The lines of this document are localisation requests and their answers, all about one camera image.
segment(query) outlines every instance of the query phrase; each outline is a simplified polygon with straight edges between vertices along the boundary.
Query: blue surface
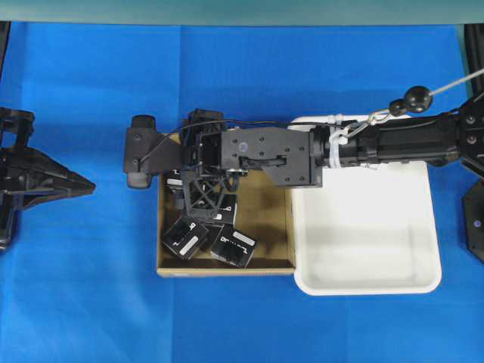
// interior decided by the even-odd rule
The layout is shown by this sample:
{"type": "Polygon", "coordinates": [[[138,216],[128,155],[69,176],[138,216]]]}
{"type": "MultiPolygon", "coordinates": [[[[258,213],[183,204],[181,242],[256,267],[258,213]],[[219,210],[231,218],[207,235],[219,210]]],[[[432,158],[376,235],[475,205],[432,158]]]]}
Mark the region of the blue surface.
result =
{"type": "MultiPolygon", "coordinates": [[[[476,177],[460,165],[430,168],[436,291],[319,298],[292,277],[157,277],[156,183],[129,190],[121,172],[137,113],[163,131],[195,107],[244,120],[361,114],[462,73],[453,26],[14,24],[1,105],[35,111],[31,145],[98,189],[23,213],[0,258],[0,361],[482,361],[484,266],[461,247],[460,198],[476,177]]],[[[432,112],[465,98],[455,88],[432,112]]]]}

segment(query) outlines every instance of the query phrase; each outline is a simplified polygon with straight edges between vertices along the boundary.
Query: open cardboard box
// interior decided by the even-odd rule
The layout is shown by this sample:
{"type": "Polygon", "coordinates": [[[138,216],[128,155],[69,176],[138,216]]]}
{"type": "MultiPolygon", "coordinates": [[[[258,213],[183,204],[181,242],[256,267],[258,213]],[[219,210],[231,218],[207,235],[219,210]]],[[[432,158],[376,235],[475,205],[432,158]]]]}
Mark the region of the open cardboard box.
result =
{"type": "Polygon", "coordinates": [[[235,228],[259,242],[246,268],[236,268],[199,251],[188,260],[173,256],[160,236],[178,218],[173,195],[160,176],[158,191],[157,273],[163,277],[290,275],[294,273],[293,217],[290,191],[272,184],[262,171],[240,178],[235,228]]]}

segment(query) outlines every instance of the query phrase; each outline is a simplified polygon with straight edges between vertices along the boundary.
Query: white plastic tray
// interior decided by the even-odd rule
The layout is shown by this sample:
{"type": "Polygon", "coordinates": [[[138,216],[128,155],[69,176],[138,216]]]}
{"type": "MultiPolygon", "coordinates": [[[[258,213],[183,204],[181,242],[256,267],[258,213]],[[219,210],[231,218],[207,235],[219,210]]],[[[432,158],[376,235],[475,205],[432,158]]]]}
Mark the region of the white plastic tray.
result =
{"type": "Polygon", "coordinates": [[[428,293],[442,271],[427,165],[325,169],[293,189],[296,271],[310,295],[428,293]]]}

